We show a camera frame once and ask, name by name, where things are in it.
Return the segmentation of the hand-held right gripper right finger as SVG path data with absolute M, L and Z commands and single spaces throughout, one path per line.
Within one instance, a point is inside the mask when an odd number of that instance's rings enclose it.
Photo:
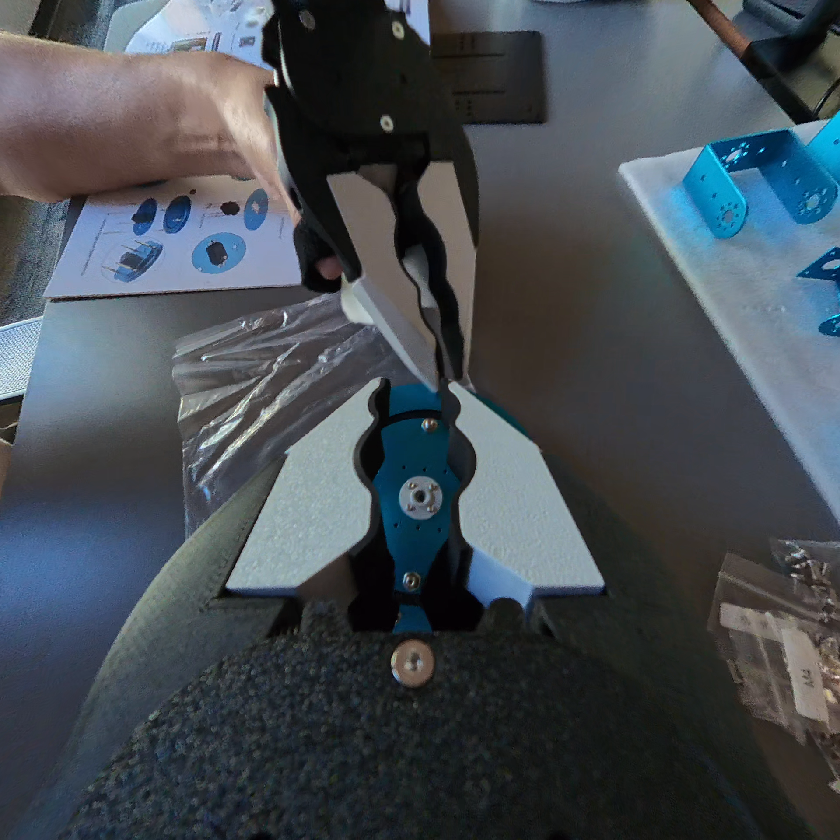
M 542 599 L 603 595 L 540 447 L 460 384 L 444 385 L 441 403 L 448 443 L 434 477 L 453 486 L 439 503 L 448 532 L 420 600 L 421 632 L 471 629 L 494 602 L 529 616 Z

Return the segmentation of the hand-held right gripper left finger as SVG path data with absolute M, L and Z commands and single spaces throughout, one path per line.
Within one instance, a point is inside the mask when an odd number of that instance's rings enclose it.
M 372 481 L 390 393 L 371 379 L 288 448 L 226 593 L 336 602 L 354 630 L 392 630 L 395 562 Z

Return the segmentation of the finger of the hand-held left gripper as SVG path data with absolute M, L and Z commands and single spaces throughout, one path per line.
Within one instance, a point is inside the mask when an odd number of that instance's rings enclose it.
M 430 392 L 438 392 L 444 374 L 437 336 L 424 319 L 422 292 L 397 254 L 391 198 L 358 172 L 327 180 L 360 262 L 360 275 L 348 280 L 352 297 L 406 368 Z
M 477 246 L 455 164 L 431 161 L 396 200 L 402 266 L 432 333 L 432 383 L 470 384 Z

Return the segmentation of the blue turntable bearing assembly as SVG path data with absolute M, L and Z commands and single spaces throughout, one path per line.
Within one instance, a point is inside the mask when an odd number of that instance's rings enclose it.
M 403 413 L 383 427 L 381 442 L 384 459 L 374 489 L 394 563 L 394 591 L 418 604 L 445 549 L 459 488 L 448 463 L 448 427 L 441 412 Z

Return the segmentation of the teal metal ring plate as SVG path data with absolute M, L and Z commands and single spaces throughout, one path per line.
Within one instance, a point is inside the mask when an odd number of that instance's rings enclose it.
M 432 410 L 441 412 L 440 398 L 419 384 L 393 387 L 390 393 L 387 425 L 394 417 L 403 413 Z M 420 603 L 412 604 L 400 600 L 393 590 L 395 602 L 395 634 L 428 634 L 435 630 L 461 630 L 473 628 L 483 608 L 477 599 L 469 595 L 458 583 L 457 572 L 451 572 L 448 548 L 438 555 L 432 572 L 424 587 Z

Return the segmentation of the person's left forearm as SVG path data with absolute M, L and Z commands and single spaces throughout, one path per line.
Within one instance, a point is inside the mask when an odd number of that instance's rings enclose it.
M 40 202 L 188 175 L 183 74 L 2 33 L 1 192 Z

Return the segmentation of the grey desk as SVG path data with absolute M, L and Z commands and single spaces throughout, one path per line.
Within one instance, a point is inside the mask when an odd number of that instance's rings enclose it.
M 549 119 L 468 128 L 481 234 L 470 373 L 666 571 L 690 658 L 655 665 L 696 727 L 731 723 L 820 838 L 838 796 L 813 749 L 750 717 L 706 630 L 728 550 L 837 539 L 832 513 L 627 200 L 625 161 L 786 119 L 686 2 L 432 2 L 437 32 L 542 32 Z M 2 838 L 184 539 L 175 341 L 300 289 L 50 303 L 2 501 Z

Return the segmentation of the person's left hand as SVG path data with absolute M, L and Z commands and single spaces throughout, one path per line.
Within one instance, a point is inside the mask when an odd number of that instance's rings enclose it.
M 284 185 L 275 127 L 266 112 L 271 74 L 220 54 L 164 56 L 171 85 L 167 137 L 157 176 L 252 176 L 268 197 L 281 200 L 299 238 L 308 234 L 302 211 Z

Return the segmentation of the black perforated metal plate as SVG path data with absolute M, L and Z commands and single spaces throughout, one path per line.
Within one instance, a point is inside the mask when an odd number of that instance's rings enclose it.
M 463 125 L 546 122 L 539 31 L 434 34 L 431 54 Z

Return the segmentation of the clear plastic bag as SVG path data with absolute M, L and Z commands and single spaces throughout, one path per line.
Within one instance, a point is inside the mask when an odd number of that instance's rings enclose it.
M 187 538 L 235 497 L 258 510 L 288 448 L 371 379 L 419 384 L 332 296 L 185 336 L 172 362 Z

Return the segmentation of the pile of small hardware bags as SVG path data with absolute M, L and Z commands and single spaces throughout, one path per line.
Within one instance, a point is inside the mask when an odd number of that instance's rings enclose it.
M 772 562 L 728 552 L 707 629 L 741 703 L 812 740 L 839 792 L 839 542 L 771 539 Z

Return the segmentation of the assembly guide sheet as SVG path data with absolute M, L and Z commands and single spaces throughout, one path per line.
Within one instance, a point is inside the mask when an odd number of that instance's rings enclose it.
M 258 67 L 271 2 L 135 2 L 106 50 L 228 55 Z M 300 285 L 283 202 L 254 180 L 178 178 L 87 199 L 45 290 L 50 300 Z

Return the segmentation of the white foam tray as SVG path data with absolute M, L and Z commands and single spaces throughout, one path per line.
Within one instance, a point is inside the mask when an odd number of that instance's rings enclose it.
M 807 147 L 828 120 L 791 130 Z M 838 297 L 830 280 L 796 277 L 838 247 L 838 196 L 822 220 L 799 225 L 758 172 L 736 173 L 749 215 L 734 237 L 715 238 L 683 186 L 702 149 L 625 162 L 618 175 L 838 518 L 838 338 L 818 331 Z

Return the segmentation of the white mesh chair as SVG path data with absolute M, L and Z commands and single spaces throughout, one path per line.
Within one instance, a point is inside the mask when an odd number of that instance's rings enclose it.
M 22 397 L 35 360 L 43 317 L 1 327 L 1 402 Z

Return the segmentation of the blue servo U bracket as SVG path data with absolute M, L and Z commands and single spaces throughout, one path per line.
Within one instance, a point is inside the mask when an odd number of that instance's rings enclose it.
M 820 163 L 839 184 L 839 112 L 827 121 L 819 133 L 807 144 L 811 157 Z
M 753 133 L 707 144 L 683 179 L 691 201 L 718 239 L 738 234 L 749 203 L 733 175 L 758 172 L 796 224 L 814 224 L 833 209 L 834 178 L 790 129 Z

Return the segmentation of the brown handled tool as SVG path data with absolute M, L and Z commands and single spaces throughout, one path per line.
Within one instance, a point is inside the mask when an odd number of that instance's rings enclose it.
M 688 1 L 711 31 L 739 60 L 749 53 L 751 40 L 727 17 L 713 1 Z

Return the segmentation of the blue short servo bracket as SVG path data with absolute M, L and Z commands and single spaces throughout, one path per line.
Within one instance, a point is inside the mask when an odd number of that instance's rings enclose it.
M 835 285 L 839 298 L 839 247 L 830 248 L 821 257 L 797 273 L 796 277 L 811 280 L 830 280 Z M 839 337 L 839 313 L 827 318 L 818 326 L 818 331 L 828 337 Z

